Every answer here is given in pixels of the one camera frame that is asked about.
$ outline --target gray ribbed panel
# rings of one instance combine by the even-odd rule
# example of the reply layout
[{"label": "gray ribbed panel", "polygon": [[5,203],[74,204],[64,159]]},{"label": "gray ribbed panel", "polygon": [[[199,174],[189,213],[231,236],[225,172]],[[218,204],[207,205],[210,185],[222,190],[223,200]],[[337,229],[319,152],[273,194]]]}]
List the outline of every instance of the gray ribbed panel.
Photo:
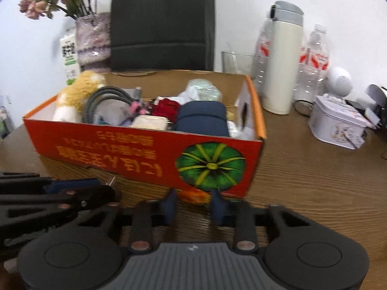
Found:
[{"label": "gray ribbed panel", "polygon": [[225,243],[162,243],[148,255],[133,256],[101,290],[284,290],[253,256]]}]

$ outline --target gray thermos lid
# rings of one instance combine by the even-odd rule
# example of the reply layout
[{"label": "gray thermos lid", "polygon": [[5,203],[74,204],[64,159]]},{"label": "gray thermos lid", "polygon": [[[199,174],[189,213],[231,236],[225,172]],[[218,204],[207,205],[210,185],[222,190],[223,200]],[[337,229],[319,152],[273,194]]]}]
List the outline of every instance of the gray thermos lid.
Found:
[{"label": "gray thermos lid", "polygon": [[303,26],[304,12],[296,5],[286,1],[276,1],[270,10],[270,18],[273,21],[287,22]]}]

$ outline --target white spherical speaker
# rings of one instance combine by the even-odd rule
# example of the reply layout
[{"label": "white spherical speaker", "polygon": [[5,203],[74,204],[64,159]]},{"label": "white spherical speaker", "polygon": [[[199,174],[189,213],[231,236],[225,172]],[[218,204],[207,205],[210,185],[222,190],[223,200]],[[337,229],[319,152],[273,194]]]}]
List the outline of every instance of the white spherical speaker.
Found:
[{"label": "white spherical speaker", "polygon": [[351,75],[342,67],[331,67],[328,71],[326,87],[329,90],[329,96],[339,99],[346,97],[353,89]]}]

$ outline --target black cable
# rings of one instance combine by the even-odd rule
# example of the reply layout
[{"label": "black cable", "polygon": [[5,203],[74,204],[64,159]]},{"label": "black cable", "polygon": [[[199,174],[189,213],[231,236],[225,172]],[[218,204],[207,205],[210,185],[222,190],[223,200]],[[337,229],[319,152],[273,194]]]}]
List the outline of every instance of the black cable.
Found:
[{"label": "black cable", "polygon": [[91,94],[85,102],[85,106],[83,108],[84,123],[94,123],[94,113],[97,110],[98,105],[105,100],[123,101],[128,105],[131,105],[134,101],[134,99],[125,90],[122,90],[121,88],[114,86],[101,87],[93,94]]},{"label": "black cable", "polygon": [[301,114],[302,116],[304,117],[310,117],[310,114],[312,113],[312,109],[309,107],[309,110],[310,112],[309,113],[304,113],[300,110],[298,110],[296,107],[297,105],[302,102],[302,103],[307,103],[307,104],[310,104],[311,106],[313,106],[313,103],[310,102],[310,101],[307,101],[307,100],[303,100],[303,99],[300,99],[300,100],[296,100],[294,103],[293,103],[293,108],[294,110],[298,113],[298,114]]}]

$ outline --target clear plastic bottle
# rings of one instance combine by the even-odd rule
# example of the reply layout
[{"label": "clear plastic bottle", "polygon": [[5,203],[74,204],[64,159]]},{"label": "clear plastic bottle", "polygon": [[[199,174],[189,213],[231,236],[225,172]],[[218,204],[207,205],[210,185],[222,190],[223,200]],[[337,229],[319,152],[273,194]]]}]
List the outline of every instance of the clear plastic bottle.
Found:
[{"label": "clear plastic bottle", "polygon": [[316,24],[314,31],[309,36],[306,53],[301,53],[295,100],[313,102],[317,95],[322,94],[322,80],[326,76],[328,64],[327,29]]},{"label": "clear plastic bottle", "polygon": [[270,14],[266,15],[266,21],[261,29],[257,44],[255,46],[255,59],[252,66],[252,79],[255,90],[262,95],[266,77],[267,61],[270,55],[270,41],[273,21]]}]

